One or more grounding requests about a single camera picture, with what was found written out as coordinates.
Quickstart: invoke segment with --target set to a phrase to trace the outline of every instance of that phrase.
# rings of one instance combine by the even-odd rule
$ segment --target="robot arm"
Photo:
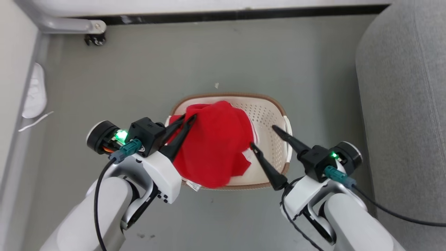
[[[184,120],[183,116],[165,128],[143,118],[132,123],[128,133],[103,121],[88,134],[87,145],[95,152],[109,154],[110,159],[119,158],[106,170],[98,196],[99,228],[108,251],[120,249],[125,240],[123,230],[130,228],[155,198],[172,204],[178,197],[182,179],[172,162],[195,116],[185,124]],[[181,126],[176,137],[165,145]],[[124,151],[117,152],[135,139],[142,143],[137,153],[127,157]],[[47,239],[41,251],[101,251],[93,210],[97,182]]]
[[[285,176],[278,173],[255,145],[251,145],[260,165],[265,171],[274,190],[284,189],[281,210],[295,226],[294,220],[304,215],[319,234],[335,251],[404,251],[401,245],[368,212],[364,202],[333,179],[344,179],[362,163],[359,150],[347,142],[341,142],[331,149],[321,146],[309,148],[277,126],[274,131],[297,152],[297,159],[305,167],[306,176],[295,184],[288,184]],[[341,176],[329,176],[335,169]],[[315,212],[315,205],[323,202]],[[315,243],[312,245],[321,250]]]

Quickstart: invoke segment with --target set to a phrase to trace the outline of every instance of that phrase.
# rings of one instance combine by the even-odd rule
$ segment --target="floor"
[[[146,116],[164,121],[187,95],[266,94],[283,105],[303,142],[349,141],[366,154],[355,48],[374,18],[113,26],[103,47],[87,47],[81,35],[52,37],[45,70],[54,113],[46,122],[23,250],[39,249],[99,176],[106,159],[85,145],[94,124],[110,120],[128,128]],[[302,174],[293,158],[288,177]],[[355,178],[371,193],[367,165]],[[155,201],[125,232],[121,250],[313,250],[281,215],[280,195],[266,188],[184,188],[173,205]],[[297,224],[332,249],[305,219]]]

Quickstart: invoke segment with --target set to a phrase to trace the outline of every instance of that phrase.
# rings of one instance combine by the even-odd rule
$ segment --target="brown basket rim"
[[[205,98],[205,97],[219,97],[219,96],[237,96],[237,97],[250,97],[250,98],[261,98],[270,101],[273,103],[280,111],[282,116],[286,116],[285,109],[283,109],[282,105],[275,99],[273,99],[270,96],[263,95],[263,94],[257,94],[257,93],[245,93],[245,92],[216,92],[216,93],[204,93],[204,94],[197,94],[197,95],[191,95],[187,96],[183,99],[181,99],[170,111],[170,116],[172,116],[175,111],[178,109],[178,107],[191,99],[197,99],[197,98]],[[289,170],[289,162],[286,162],[282,173],[285,175]],[[182,181],[182,184],[184,186],[188,186],[185,181]],[[254,185],[237,185],[237,186],[224,186],[220,188],[206,188],[202,187],[203,189],[210,189],[210,190],[249,190],[249,189],[258,189],[258,188],[267,188],[270,187],[271,184],[269,182],[267,183],[261,183],[261,184],[254,184]]]

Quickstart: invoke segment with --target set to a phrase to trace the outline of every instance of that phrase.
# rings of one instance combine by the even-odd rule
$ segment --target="red cloth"
[[[253,141],[246,113],[226,101],[191,105],[185,121],[197,114],[173,165],[184,178],[208,188],[222,187],[251,165],[242,154]],[[170,122],[181,115],[170,118]]]

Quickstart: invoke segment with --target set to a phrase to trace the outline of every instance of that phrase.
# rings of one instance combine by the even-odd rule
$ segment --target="laundry basket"
[[[279,173],[285,174],[288,171],[293,151],[289,144],[277,136],[271,126],[277,125],[290,135],[293,135],[293,133],[285,110],[269,96],[236,92],[190,96],[174,106],[167,118],[166,125],[169,124],[170,117],[173,115],[186,113],[186,108],[190,105],[213,104],[222,100],[246,112],[257,134],[256,145],[262,150],[265,158],[274,168]],[[246,190],[269,187],[271,184],[255,155],[250,155],[247,160],[251,162],[251,165],[242,176],[232,177],[226,186],[213,188],[213,190]]]

